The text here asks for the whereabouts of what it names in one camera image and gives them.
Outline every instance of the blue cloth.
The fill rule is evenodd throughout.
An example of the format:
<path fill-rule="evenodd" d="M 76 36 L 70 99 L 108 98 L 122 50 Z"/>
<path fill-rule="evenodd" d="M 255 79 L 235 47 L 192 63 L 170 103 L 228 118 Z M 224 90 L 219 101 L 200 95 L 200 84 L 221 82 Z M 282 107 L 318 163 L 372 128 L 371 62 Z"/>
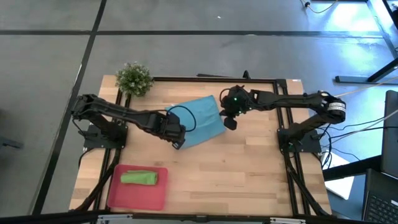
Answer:
<path fill-rule="evenodd" d="M 197 121 L 195 130 L 185 133 L 185 142 L 181 149 L 205 142 L 225 132 L 226 128 L 219 115 L 217 103 L 213 95 L 179 105 L 188 108 Z M 172 107 L 173 106 L 169 106 L 166 107 L 166 109 L 169 110 Z M 170 112 L 176 114 L 180 118 L 180 124 L 184 125 L 188 131 L 194 127 L 195 123 L 192 115 L 185 108 L 173 108 Z"/>

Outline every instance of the wooden table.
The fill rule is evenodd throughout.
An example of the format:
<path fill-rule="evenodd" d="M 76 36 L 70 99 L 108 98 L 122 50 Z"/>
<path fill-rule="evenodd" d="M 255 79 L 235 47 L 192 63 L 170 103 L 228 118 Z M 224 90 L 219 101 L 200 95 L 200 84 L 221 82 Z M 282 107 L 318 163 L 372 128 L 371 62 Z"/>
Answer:
<path fill-rule="evenodd" d="M 214 95 L 218 102 L 220 91 L 236 84 L 155 82 L 145 97 L 132 98 L 130 107 L 135 110 L 163 109 L 208 95 Z M 287 80 L 287 84 L 289 94 L 303 92 L 300 80 Z M 273 91 L 272 85 L 265 83 L 245 83 L 245 89 Z M 105 75 L 99 97 L 114 103 L 117 92 L 115 77 Z M 295 122 L 309 117 L 307 109 L 293 109 L 292 112 Z M 180 151 L 171 143 L 129 124 L 129 136 L 120 164 L 159 166 L 169 170 L 165 209 L 134 212 L 291 216 L 286 169 L 277 143 L 276 110 L 250 111 L 239 116 L 237 121 L 237 130 L 227 129 L 207 142 Z M 70 208 L 79 206 L 97 184 L 103 155 L 104 150 L 97 149 L 84 156 Z M 307 188 L 323 209 L 331 213 L 319 161 L 311 154 L 300 155 Z M 107 191 L 108 186 L 105 186 L 100 208 L 105 206 Z M 296 196 L 299 211 L 303 213 L 297 186 Z M 124 209 L 112 211 L 131 212 Z"/>

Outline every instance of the red plate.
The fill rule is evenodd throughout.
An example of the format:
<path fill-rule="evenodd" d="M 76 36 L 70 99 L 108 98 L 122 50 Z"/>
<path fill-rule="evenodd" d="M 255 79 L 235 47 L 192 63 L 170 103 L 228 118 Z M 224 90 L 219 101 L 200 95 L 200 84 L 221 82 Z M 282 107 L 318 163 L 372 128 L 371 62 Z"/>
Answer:
<path fill-rule="evenodd" d="M 148 170 L 157 172 L 156 185 L 122 184 L 120 176 L 128 170 Z M 132 208 L 143 210 L 163 210 L 168 171 L 163 167 L 142 167 L 119 164 L 115 167 L 108 206 L 111 208 Z"/>

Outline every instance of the gray floor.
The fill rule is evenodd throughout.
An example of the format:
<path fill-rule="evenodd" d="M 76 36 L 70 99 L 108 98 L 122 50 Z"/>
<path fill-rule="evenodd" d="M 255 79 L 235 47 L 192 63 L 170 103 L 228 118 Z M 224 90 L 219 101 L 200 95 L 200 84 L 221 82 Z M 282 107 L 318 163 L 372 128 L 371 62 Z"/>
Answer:
<path fill-rule="evenodd" d="M 386 13 L 380 1 L 374 4 L 378 12 Z M 99 5 L 100 0 L 3 0 L 0 29 L 90 30 Z M 315 9 L 327 5 L 312 4 Z M 396 28 L 385 16 L 381 19 L 398 46 Z M 99 29 L 375 31 L 377 25 L 361 3 L 341 2 L 324 14 L 314 14 L 304 11 L 299 0 L 272 4 L 262 0 L 108 0 Z M 87 40 L 87 36 L 0 36 L 0 135 L 25 144 L 21 150 L 0 150 L 0 217 L 29 213 Z M 333 83 L 336 75 L 368 76 L 391 60 L 383 39 L 97 36 L 80 94 L 97 93 L 103 75 L 114 74 L 123 63 L 134 61 L 147 65 L 155 76 L 210 73 L 240 77 L 249 70 L 256 78 L 302 79 L 309 93 L 340 94 L 363 86 Z M 340 126 L 383 116 L 378 108 L 384 107 L 387 90 L 398 91 L 398 87 L 377 86 L 345 96 L 347 120 Z M 70 126 L 45 213 L 68 209 L 82 144 L 81 136 Z M 381 151 L 381 131 L 360 133 L 333 147 L 360 159 L 375 156 Z"/>

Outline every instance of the green plant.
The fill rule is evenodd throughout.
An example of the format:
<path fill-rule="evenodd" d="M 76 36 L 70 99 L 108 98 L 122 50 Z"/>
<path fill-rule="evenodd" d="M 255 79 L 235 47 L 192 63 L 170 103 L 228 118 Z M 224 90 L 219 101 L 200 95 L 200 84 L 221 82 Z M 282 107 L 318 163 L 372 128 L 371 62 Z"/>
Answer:
<path fill-rule="evenodd" d="M 125 63 L 124 68 L 116 74 L 116 86 L 125 94 L 133 96 L 144 96 L 154 83 L 149 69 L 134 62 Z"/>

